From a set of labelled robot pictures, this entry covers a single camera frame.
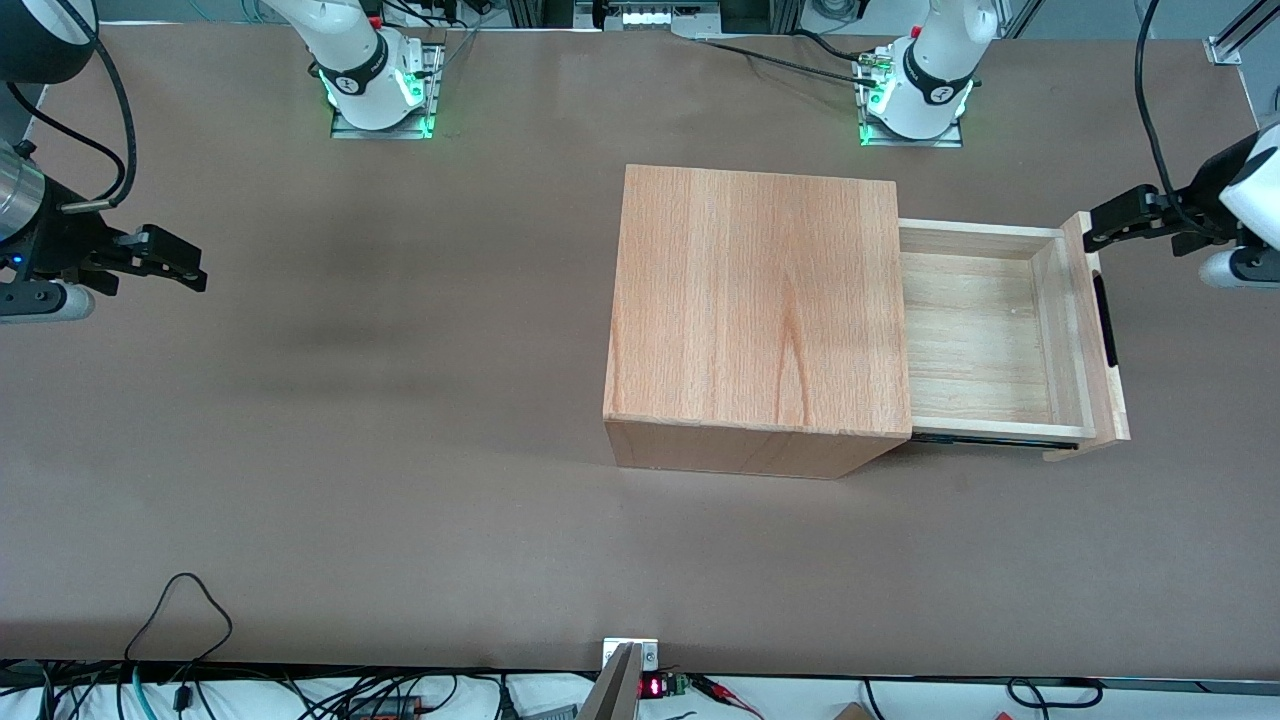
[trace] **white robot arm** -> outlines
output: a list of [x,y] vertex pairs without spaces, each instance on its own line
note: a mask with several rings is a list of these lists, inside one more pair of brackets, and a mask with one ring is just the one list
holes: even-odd
[[[127,161],[105,146],[69,131],[19,92],[17,85],[56,83],[74,77],[97,53],[102,58],[124,115]],[[0,142],[0,324],[78,320],[93,310],[93,295],[115,295],[118,273],[160,275],[204,292],[200,249],[146,224],[127,233],[109,227],[102,210],[119,205],[136,173],[132,117],[124,86],[110,54],[97,40],[91,0],[0,1],[0,83],[33,115],[99,149],[118,168],[116,181],[87,200],[47,177],[31,159],[36,146]]]
[[1215,254],[1201,279],[1215,287],[1280,290],[1280,123],[1258,133],[1253,150],[1219,195],[1222,205],[1258,242]]
[[992,0],[929,0],[919,33],[877,51],[888,58],[867,111],[911,140],[947,131],[973,91],[973,72],[996,37],[1000,20]]
[[1093,252],[1121,240],[1172,236],[1174,255],[1235,243],[1201,265],[1213,287],[1280,290],[1280,123],[1210,158],[1176,191],[1181,213],[1155,186],[1139,184],[1091,213]]
[[424,104],[421,83],[413,77],[421,68],[420,40],[389,27],[374,29],[355,0],[265,3],[302,36],[330,102],[352,126],[389,128]]

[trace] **black drawer handle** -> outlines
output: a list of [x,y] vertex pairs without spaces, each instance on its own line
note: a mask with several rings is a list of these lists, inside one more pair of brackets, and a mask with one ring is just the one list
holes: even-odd
[[1120,356],[1116,355],[1116,336],[1111,331],[1111,309],[1107,306],[1107,286],[1102,282],[1102,273],[1093,274],[1093,295],[1098,299],[1098,323],[1102,325],[1102,347],[1107,352],[1107,365],[1115,368],[1120,365]]

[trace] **black cable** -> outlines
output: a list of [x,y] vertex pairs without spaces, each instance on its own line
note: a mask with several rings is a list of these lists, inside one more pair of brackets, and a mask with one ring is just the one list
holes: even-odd
[[401,693],[401,702],[399,702],[399,707],[397,708],[399,717],[404,716],[404,706],[410,701],[410,698],[413,697],[413,691],[417,689],[417,685],[421,682],[422,682],[422,675],[419,675],[417,679],[415,679],[413,683],[408,687],[408,689],[404,691],[403,693]]
[[404,678],[399,680],[388,679],[388,685],[385,688],[381,688],[380,691],[376,691],[367,697],[355,698],[357,703],[356,707],[352,710],[355,712],[360,712],[362,708],[367,707],[370,717],[378,716],[379,708],[381,708],[383,703],[390,700],[392,694],[399,691],[401,683],[403,683],[404,680],[406,680]]
[[236,623],[232,623],[232,616],[227,614],[227,610],[224,610],[221,605],[218,605],[216,600],[214,600],[214,596],[209,592],[209,588],[205,587],[205,580],[201,580],[200,575],[195,573],[178,573],[177,575],[169,578],[169,582],[165,583],[164,589],[160,591],[160,598],[156,600],[156,606],[151,610],[151,616],[147,618],[147,621],[143,623],[141,628],[138,628],[137,633],[133,633],[133,637],[129,639],[129,644],[124,646],[124,660],[127,662],[133,662],[133,657],[129,656],[129,651],[133,650],[133,644],[138,642],[138,639],[147,632],[148,628],[151,628],[151,623],[154,623],[156,615],[160,614],[160,607],[164,606],[164,598],[168,597],[169,589],[173,587],[174,583],[177,583],[182,578],[191,578],[192,580],[195,580],[195,583],[200,585],[200,592],[205,593],[205,600],[209,601],[209,605],[211,605],[214,610],[216,610],[218,614],[221,615],[223,620],[227,623],[227,632],[223,634],[223,638],[216,643],[214,643],[205,652],[201,652],[200,655],[193,657],[188,665],[195,665],[196,662],[200,662],[201,660],[209,657],[210,653],[223,647],[223,643],[230,639],[232,633],[236,630]]
[[[115,665],[115,662],[106,662],[106,664],[99,662],[99,664],[95,664],[95,665],[88,665],[87,667],[93,667],[93,670],[86,670],[83,673],[77,673],[77,674],[73,674],[73,675],[60,675],[60,676],[55,678],[55,683],[63,682],[63,680],[68,680],[68,679],[73,679],[73,678],[84,678],[84,676],[92,675],[97,670],[104,670],[104,669],[108,669],[108,667],[110,667],[113,665]],[[14,675],[27,675],[27,673],[13,673],[13,674]],[[14,687],[10,687],[10,688],[5,688],[3,692],[0,692],[0,697],[6,697],[6,696],[17,694],[17,693],[23,693],[23,692],[27,692],[27,691],[31,691],[31,689],[36,689],[36,688],[38,688],[38,687],[41,687],[44,684],[45,684],[45,680],[44,680],[44,678],[41,678],[41,679],[38,679],[38,680],[36,680],[36,682],[33,682],[31,684],[27,684],[27,685],[14,685]]]
[[1142,27],[1138,28],[1138,45],[1133,54],[1133,92],[1138,102],[1138,115],[1142,118],[1142,129],[1147,132],[1147,142],[1151,145],[1151,156],[1156,163],[1156,172],[1160,174],[1160,184],[1165,188],[1170,205],[1178,213],[1178,218],[1190,229],[1199,234],[1212,236],[1204,225],[1192,220],[1183,209],[1183,201],[1169,179],[1169,167],[1165,165],[1165,154],[1160,150],[1160,137],[1156,136],[1156,126],[1151,122],[1151,110],[1147,108],[1147,91],[1143,88],[1142,68],[1147,54],[1147,36],[1151,33],[1151,19],[1156,17],[1156,8],[1160,0],[1151,0],[1147,13],[1142,17]]
[[867,55],[868,53],[874,53],[874,49],[863,50],[861,53],[844,53],[841,50],[836,50],[829,42],[827,42],[824,37],[822,37],[817,32],[810,32],[803,27],[795,28],[794,31],[791,31],[791,35],[795,35],[797,37],[808,37],[809,40],[817,42],[818,46],[826,50],[827,53],[840,58],[841,60],[849,60],[850,63],[856,63],[860,56]]
[[283,675],[284,679],[276,680],[276,684],[283,685],[285,689],[292,691],[293,694],[298,696],[298,700],[302,701],[302,707],[307,708],[307,711],[311,714],[311,717],[316,717],[315,711],[319,708],[319,706],[311,702],[311,698],[308,698],[306,693],[302,692],[302,688],[300,688],[298,684],[293,682],[293,678],[291,678],[288,673],[283,673]]
[[799,70],[801,73],[809,73],[814,76],[820,76],[831,79],[838,79],[841,82],[850,82],[854,85],[865,85],[868,87],[874,87],[876,81],[870,78],[856,78],[854,76],[842,76],[840,73],[833,73],[829,70],[820,70],[818,68],[810,68],[809,65],[801,65],[800,63],[792,63],[791,60],[782,60],[780,58],[771,58],[756,53],[755,50],[746,50],[745,47],[733,47],[732,45],[721,45],[719,42],[712,42],[710,40],[695,40],[699,45],[708,45],[710,47],[718,47],[721,50],[728,50],[730,53],[737,53],[739,55],[746,55],[748,58],[755,58],[756,60],[764,60],[765,63],[773,63],[774,65],[782,65],[783,68],[791,68],[792,70]]
[[458,692],[458,676],[453,675],[453,688],[449,691],[449,694],[444,696],[444,700],[435,703],[435,707],[428,710],[426,712],[435,712],[436,710],[444,707],[445,705],[449,705],[449,701],[453,700],[453,696],[457,694],[457,692]]
[[[369,676],[369,675],[361,676],[360,679],[356,680],[356,683],[352,687],[349,687],[347,689],[343,689],[343,691],[338,691],[338,692],[333,693],[332,696],[326,697],[324,700],[317,701],[315,703],[315,706],[317,708],[320,708],[326,715],[337,716],[338,707],[342,707],[343,705],[348,705],[349,706],[349,698],[352,696],[360,694],[361,692],[365,692],[366,689],[376,687],[378,683],[380,683],[380,682],[383,682],[381,678],[379,678],[376,675],[375,676]],[[302,715],[298,715],[297,720],[306,720],[306,717],[308,717],[308,716],[310,717],[316,717],[316,720],[323,720],[323,717],[324,717],[324,715],[320,715],[320,716],[314,715],[314,711],[308,708],[307,712],[303,712]]]
[[67,715],[67,720],[76,720],[77,717],[79,717],[81,706],[84,705],[84,701],[88,700],[90,693],[92,693],[93,688],[97,687],[97,678],[100,675],[101,673],[93,674],[93,679],[90,680],[88,687],[84,688],[84,694],[82,694],[79,700],[76,698],[76,693],[72,693],[72,700],[74,701],[74,703],[72,705],[72,711]]
[[867,703],[872,706],[872,715],[876,720],[884,720],[884,714],[879,711],[879,705],[876,703],[876,692],[872,691],[872,679],[863,678],[863,687],[867,688]]
[[471,678],[472,680],[489,680],[490,683],[498,685],[498,708],[493,711],[493,720],[498,720],[498,716],[502,715],[502,694],[507,687],[506,683],[486,675],[467,675],[467,678]]
[[54,720],[54,712],[58,711],[58,706],[54,702],[54,679],[49,676],[49,669],[45,664],[40,664],[40,671],[45,675],[45,688],[40,692],[40,715],[36,717],[38,720]]
[[214,715],[214,708],[209,707],[209,698],[205,697],[205,688],[200,687],[200,678],[192,680],[192,684],[196,685],[196,696],[200,697],[200,705],[204,706],[205,715],[209,716],[209,720],[218,720],[218,716]]
[[133,178],[138,173],[138,138],[133,129],[133,110],[129,109],[129,99],[124,94],[124,83],[120,81],[120,72],[115,69],[115,63],[111,60],[110,53],[106,51],[106,46],[102,45],[102,40],[93,32],[84,18],[79,14],[79,10],[72,5],[70,0],[56,0],[58,5],[70,15],[76,26],[79,27],[84,37],[90,40],[93,45],[93,51],[97,56],[102,59],[102,67],[106,68],[106,77],[111,79],[111,87],[115,90],[115,100],[120,105],[120,119],[124,120],[124,156],[128,164],[124,169],[124,179],[120,182],[120,190],[114,197],[108,199],[111,208],[116,208],[124,199],[129,196],[129,191],[133,190]]
[[27,96],[23,95],[20,90],[18,90],[17,85],[14,85],[12,82],[6,82],[5,86],[9,88],[9,95],[13,95],[13,99],[18,102],[18,105],[20,105],[23,110],[26,110],[27,113],[29,113],[31,117],[36,118],[37,120],[45,123],[46,126],[49,126],[49,127],[51,127],[54,129],[56,129],[58,132],[65,135],[67,137],[69,137],[69,138],[72,138],[72,140],[74,140],[74,141],[77,141],[79,143],[87,145],[88,147],[92,147],[93,150],[97,150],[102,155],[106,155],[106,159],[110,160],[115,165],[115,181],[111,183],[111,187],[106,188],[105,192],[102,192],[101,195],[99,195],[93,200],[105,200],[113,192],[115,192],[116,190],[119,190],[120,183],[124,182],[124,160],[120,160],[120,156],[116,155],[114,150],[111,150],[110,147],[108,147],[108,146],[102,145],[101,142],[93,140],[92,137],[82,135],[82,133],[79,133],[79,132],[77,132],[77,131],[74,131],[74,129],[64,126],[63,123],[58,122],[56,119],[46,115],[44,111],[41,111],[40,108],[37,108],[33,102],[31,102],[29,100],[27,100]]
[[[399,3],[398,0],[383,0],[383,4],[390,5],[392,8],[396,8],[397,10],[404,13],[406,15],[415,17],[415,18],[417,18],[417,19],[422,20],[424,23],[428,23],[428,24],[431,24],[431,23],[449,23],[449,26],[456,26],[456,27],[463,27],[463,28],[470,27],[470,26],[467,26],[467,23],[465,23],[465,22],[462,22],[462,20],[460,20],[457,18],[436,18],[435,15],[424,15],[422,13],[419,13],[417,10],[411,10],[407,4]],[[431,24],[431,27],[440,27],[440,26]]]
[[124,665],[120,665],[120,673],[115,676],[115,714],[119,720],[124,720],[124,700],[122,700],[120,688],[124,685]]
[[[1094,705],[1102,702],[1102,683],[1098,683],[1096,680],[1085,680],[1085,682],[1088,683],[1089,688],[1093,689],[1094,694],[1089,700],[1084,700],[1080,702],[1048,702],[1044,700],[1044,696],[1039,692],[1039,688],[1036,687],[1036,683],[1032,683],[1027,678],[1010,678],[1009,682],[1005,683],[1005,692],[1009,694],[1009,700],[1029,710],[1039,710],[1041,716],[1044,720],[1050,720],[1048,719],[1050,708],[1085,710],[1088,707],[1093,707]],[[1032,696],[1034,696],[1036,700],[1034,701],[1023,700],[1014,691],[1015,687],[1024,687],[1032,691]]]

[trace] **wooden box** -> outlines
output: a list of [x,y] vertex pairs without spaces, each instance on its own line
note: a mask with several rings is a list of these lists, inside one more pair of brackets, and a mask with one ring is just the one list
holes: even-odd
[[627,168],[604,421],[620,465],[837,478],[908,439],[1128,439],[1087,215],[906,220],[892,182]]

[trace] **brown table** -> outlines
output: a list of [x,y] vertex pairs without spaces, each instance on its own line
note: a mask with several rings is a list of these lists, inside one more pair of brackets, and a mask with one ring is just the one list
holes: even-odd
[[[635,633],[689,670],[1280,678],[1277,299],[1165,242],[1103,254],[1134,439],[1087,457],[622,471],[600,421],[626,163],[1056,227],[1155,179],[1129,44],[995,44],[956,151],[859,147],[847,88],[659,33],[485,33],[419,143],[330,141],[288,28],[106,38],[141,143],[111,219],[202,246],[210,290],[125,279],[84,323],[0,332],[0,655],[116,657],[195,570],[236,618],[224,660],[589,667]],[[1249,108],[1198,44],[1148,55],[1185,181]],[[96,64],[47,110],[118,142]],[[191,588],[165,618],[143,656],[219,634]]]

